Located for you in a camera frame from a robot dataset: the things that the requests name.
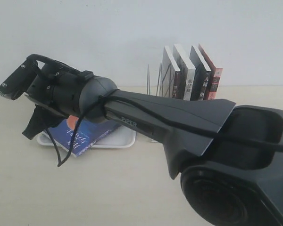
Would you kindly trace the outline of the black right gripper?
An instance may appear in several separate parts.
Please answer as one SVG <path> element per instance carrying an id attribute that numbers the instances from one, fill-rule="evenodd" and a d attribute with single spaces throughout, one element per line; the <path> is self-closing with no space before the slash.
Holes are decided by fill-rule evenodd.
<path id="1" fill-rule="evenodd" d="M 78 116 L 81 113 L 79 98 L 85 84 L 85 71 L 64 71 L 46 66 L 41 72 L 47 78 L 38 76 L 32 66 L 23 70 L 27 83 L 26 97 L 44 107 L 35 107 L 22 132 L 27 139 L 33 139 L 45 129 L 59 124 L 59 116 L 47 109 L 58 115 Z"/>

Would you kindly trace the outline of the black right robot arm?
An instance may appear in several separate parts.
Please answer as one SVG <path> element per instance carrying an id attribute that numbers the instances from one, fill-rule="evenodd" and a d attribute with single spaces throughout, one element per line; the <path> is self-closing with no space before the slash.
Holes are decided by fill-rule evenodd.
<path id="1" fill-rule="evenodd" d="M 283 110 L 120 90 L 108 78 L 32 67 L 25 93 L 45 126 L 116 121 L 163 145 L 171 178 L 215 226 L 283 226 Z"/>

